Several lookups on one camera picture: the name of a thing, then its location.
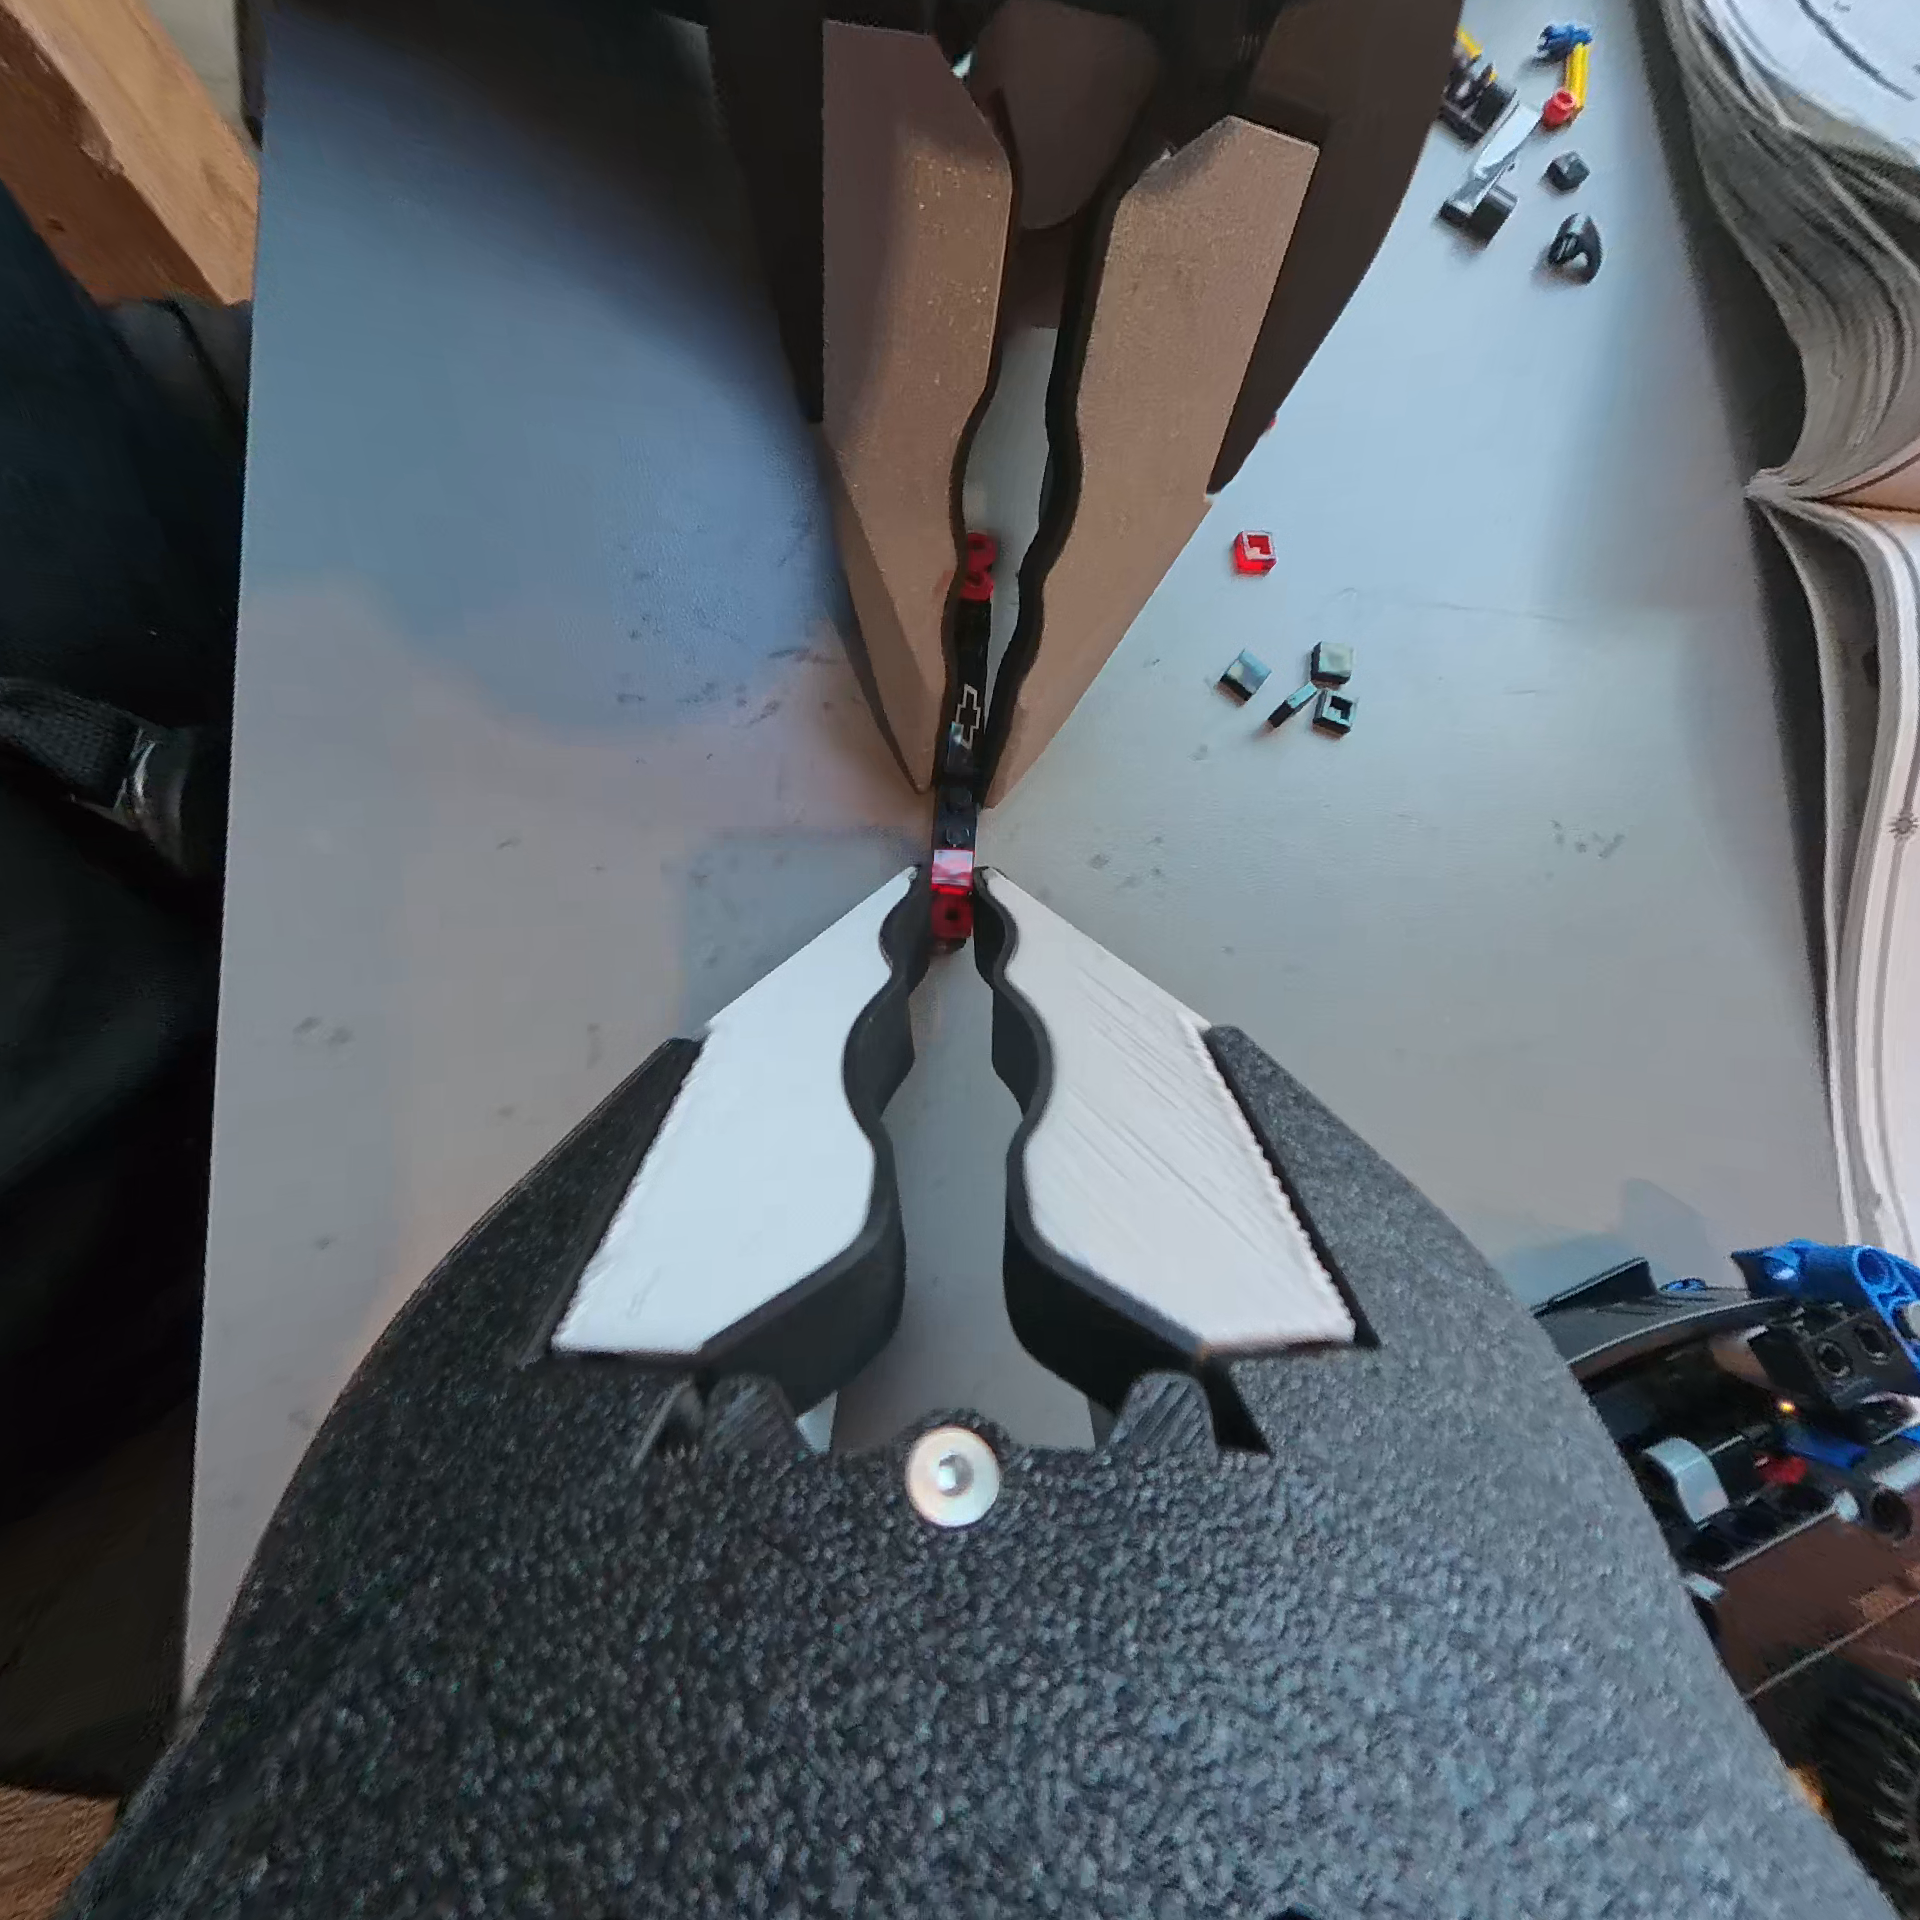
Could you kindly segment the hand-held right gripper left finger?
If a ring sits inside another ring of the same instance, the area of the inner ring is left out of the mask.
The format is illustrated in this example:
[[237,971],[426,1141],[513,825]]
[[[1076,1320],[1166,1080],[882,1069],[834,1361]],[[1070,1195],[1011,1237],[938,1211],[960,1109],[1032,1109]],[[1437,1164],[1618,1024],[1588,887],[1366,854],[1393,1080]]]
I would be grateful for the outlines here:
[[902,869],[708,1020],[556,1355],[751,1375],[810,1413],[890,1345],[906,1224],[886,1109],[928,964],[929,883]]

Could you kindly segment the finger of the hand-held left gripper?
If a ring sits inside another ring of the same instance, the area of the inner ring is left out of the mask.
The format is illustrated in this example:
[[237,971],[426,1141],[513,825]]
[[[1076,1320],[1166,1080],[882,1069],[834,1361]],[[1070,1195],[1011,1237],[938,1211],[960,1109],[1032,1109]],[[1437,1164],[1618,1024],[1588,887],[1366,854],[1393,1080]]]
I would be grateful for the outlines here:
[[928,794],[964,444],[998,360],[1015,173],[929,35],[826,23],[823,452],[876,707]]
[[1036,769],[1205,517],[1314,166],[1309,140],[1220,119],[1178,148],[1141,144],[1093,202],[1064,286],[985,804]]

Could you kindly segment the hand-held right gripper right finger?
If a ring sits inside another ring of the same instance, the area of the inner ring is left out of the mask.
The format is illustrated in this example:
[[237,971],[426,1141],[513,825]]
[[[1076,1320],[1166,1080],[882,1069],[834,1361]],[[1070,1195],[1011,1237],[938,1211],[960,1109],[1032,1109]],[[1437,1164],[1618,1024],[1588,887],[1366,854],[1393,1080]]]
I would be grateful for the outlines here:
[[1119,1420],[1153,1375],[1248,1420],[1237,1361],[1348,1350],[1360,1316],[1212,1051],[1212,1023],[998,869],[976,883],[998,1080],[1018,1105],[1002,1300]]

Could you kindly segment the black brick strip red studs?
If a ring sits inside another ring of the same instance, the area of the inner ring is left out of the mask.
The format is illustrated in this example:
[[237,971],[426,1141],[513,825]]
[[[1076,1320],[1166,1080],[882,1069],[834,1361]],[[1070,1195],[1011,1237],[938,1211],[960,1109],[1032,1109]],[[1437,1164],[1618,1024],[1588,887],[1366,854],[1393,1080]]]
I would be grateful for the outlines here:
[[982,739],[992,695],[992,625],[998,596],[998,537],[969,531],[964,566],[952,603],[957,693],[943,728],[932,787],[932,849],[973,849],[979,841]]

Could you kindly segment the scattered loose toy brick parts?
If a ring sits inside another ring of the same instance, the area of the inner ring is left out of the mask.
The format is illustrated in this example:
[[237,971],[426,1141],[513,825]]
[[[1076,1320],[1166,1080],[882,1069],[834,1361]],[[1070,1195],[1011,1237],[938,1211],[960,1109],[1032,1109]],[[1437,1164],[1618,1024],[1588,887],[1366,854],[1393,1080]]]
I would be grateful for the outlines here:
[[[1494,59],[1468,29],[1453,33],[1453,68],[1443,87],[1437,121],[1474,148],[1474,166],[1456,191],[1437,205],[1437,222],[1469,249],[1490,249],[1518,211],[1513,168],[1536,136],[1567,132],[1591,99],[1592,38],[1588,23],[1550,23],[1534,48],[1541,69],[1559,68],[1559,84],[1541,101],[1525,101],[1518,87],[1503,80]],[[1559,148],[1545,161],[1545,181],[1572,198],[1591,181],[1591,166],[1574,148]],[[1567,283],[1592,283],[1602,267],[1602,239],[1591,212],[1574,211],[1545,246],[1545,269]]]

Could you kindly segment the open instruction booklet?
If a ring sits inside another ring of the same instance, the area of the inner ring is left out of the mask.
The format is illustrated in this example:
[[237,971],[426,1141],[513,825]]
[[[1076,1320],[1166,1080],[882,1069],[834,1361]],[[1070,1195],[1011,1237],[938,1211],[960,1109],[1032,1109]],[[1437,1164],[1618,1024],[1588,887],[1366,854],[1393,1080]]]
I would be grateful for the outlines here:
[[1747,495],[1821,711],[1825,1072],[1846,1234],[1917,1257],[1917,4],[1664,4],[1719,226],[1802,370]]

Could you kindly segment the blue red toy brick car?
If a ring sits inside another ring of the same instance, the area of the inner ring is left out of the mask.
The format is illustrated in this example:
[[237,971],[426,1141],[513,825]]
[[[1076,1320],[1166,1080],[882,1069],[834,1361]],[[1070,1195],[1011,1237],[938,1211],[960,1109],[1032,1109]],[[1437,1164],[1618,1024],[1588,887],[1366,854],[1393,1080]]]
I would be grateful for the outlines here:
[[1534,1308],[1788,1770],[1917,1918],[1917,1266],[1861,1243],[1618,1264]]

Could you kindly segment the person's black clothed legs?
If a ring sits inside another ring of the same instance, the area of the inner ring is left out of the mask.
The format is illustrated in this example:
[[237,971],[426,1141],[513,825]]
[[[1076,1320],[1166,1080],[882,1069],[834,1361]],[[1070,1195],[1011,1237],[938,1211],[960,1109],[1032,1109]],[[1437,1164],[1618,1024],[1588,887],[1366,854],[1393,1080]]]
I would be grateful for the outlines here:
[[100,306],[5,194],[5,1785],[182,1691],[250,308]]

